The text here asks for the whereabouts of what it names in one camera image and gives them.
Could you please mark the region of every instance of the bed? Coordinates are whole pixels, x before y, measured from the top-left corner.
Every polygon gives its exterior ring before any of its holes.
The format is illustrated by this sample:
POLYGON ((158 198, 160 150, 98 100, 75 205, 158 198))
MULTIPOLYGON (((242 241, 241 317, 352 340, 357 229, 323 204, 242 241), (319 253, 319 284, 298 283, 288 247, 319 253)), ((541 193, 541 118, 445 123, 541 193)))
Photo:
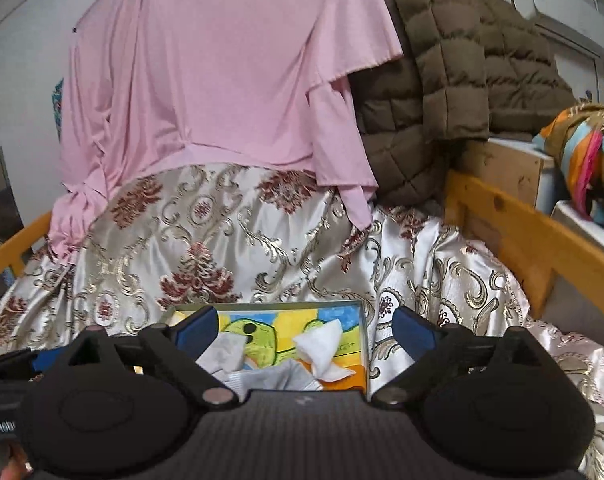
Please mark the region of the bed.
POLYGON ((604 312, 604 253, 475 177, 450 172, 445 222, 378 206, 360 232, 339 194, 305 173, 185 166, 124 186, 73 265, 46 244, 24 257, 49 222, 42 215, 0 247, 0 273, 21 276, 0 300, 0 354, 68 344, 89 324, 135 334, 179 304, 361 300, 373 392, 413 362, 392 334, 400 305, 479 335, 524 326, 592 406, 597 430, 580 469, 604 480, 604 348, 535 320, 557 275, 604 312), (469 213, 500 233, 498 258, 470 240, 469 213))
MULTIPOLYGON (((604 252, 569 229, 480 179, 451 170, 445 220, 466 232, 467 213, 488 222, 501 235, 498 258, 522 285, 531 315, 540 319, 557 275, 563 276, 604 313, 604 252)), ((22 255, 44 238, 50 212, 0 246, 0 273, 24 271, 22 255)))

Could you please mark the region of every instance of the blue gripper pad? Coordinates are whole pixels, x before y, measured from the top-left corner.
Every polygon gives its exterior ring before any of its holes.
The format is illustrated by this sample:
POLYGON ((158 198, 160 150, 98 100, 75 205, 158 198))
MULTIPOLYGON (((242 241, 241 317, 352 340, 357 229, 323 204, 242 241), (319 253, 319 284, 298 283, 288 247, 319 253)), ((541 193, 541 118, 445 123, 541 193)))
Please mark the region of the blue gripper pad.
POLYGON ((32 362, 33 370, 40 373, 46 372, 64 349, 66 349, 65 346, 52 350, 40 350, 38 356, 32 362))
POLYGON ((391 328, 393 338, 413 361, 433 350, 442 337, 435 325, 405 306, 400 306, 393 313, 391 328))
POLYGON ((197 359, 217 337, 217 311, 212 306, 204 307, 170 330, 175 346, 191 359, 197 359))

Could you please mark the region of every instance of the colorful striped fabric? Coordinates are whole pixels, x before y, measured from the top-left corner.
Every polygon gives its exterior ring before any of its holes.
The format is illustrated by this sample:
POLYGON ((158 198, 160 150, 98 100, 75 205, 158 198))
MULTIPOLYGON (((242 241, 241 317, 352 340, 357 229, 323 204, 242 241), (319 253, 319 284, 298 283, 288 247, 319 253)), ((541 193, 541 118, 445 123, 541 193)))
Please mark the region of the colorful striped fabric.
POLYGON ((53 101, 53 117, 56 121, 56 129, 58 130, 58 140, 60 140, 60 134, 62 130, 62 83, 61 80, 51 94, 51 101, 53 101))
POLYGON ((579 212, 589 214, 588 190, 604 204, 604 105, 588 103, 564 110, 533 142, 555 159, 579 212))

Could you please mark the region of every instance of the white tissue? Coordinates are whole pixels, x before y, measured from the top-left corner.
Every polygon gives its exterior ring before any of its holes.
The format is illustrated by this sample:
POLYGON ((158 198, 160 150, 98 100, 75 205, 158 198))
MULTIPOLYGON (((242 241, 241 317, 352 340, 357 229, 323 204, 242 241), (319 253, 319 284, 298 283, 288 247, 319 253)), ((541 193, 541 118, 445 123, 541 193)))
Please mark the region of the white tissue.
POLYGON ((341 322, 334 319, 293 338, 297 356, 311 365, 311 373, 316 379, 332 383, 355 373, 333 362, 342 333, 341 322))
POLYGON ((245 345, 245 335, 220 332, 196 363, 213 375, 220 370, 225 373, 241 370, 245 345))

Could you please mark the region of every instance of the air conditioner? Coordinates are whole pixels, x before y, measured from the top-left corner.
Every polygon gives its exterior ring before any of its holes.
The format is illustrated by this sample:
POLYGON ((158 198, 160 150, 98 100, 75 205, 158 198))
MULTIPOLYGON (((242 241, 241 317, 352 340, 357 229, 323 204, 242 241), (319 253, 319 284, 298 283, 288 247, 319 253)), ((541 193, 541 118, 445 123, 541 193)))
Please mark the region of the air conditioner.
POLYGON ((526 19, 604 57, 604 16, 584 0, 513 0, 526 19))

